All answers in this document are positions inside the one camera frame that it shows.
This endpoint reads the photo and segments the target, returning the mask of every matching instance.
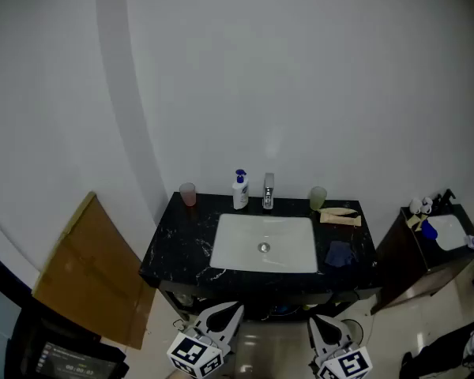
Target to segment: small sink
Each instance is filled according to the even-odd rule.
[[[316,272],[308,218],[223,214],[210,266],[256,272]]]
[[[436,241],[443,250],[450,251],[465,245],[466,233],[455,215],[432,216],[427,220],[437,231]]]

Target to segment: bottle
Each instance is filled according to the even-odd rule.
[[[249,200],[248,181],[244,170],[238,169],[235,173],[237,181],[231,186],[234,190],[234,209],[242,209]]]

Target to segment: blue pump cap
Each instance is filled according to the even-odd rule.
[[[242,168],[239,168],[238,170],[235,171],[235,173],[237,174],[237,182],[239,184],[243,183],[244,175],[246,175],[246,172]]]

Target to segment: black cabinet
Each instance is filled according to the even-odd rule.
[[[453,205],[453,214],[465,233],[474,235],[474,226],[461,205]],[[445,251],[435,240],[424,238],[420,231],[410,229],[407,220],[411,216],[408,208],[401,208],[377,248],[383,287],[378,303],[372,309],[373,314],[412,298],[434,294],[474,258],[474,250],[467,246]]]

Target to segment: monitor screen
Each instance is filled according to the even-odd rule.
[[[36,372],[56,379],[108,379],[116,365],[46,342]]]

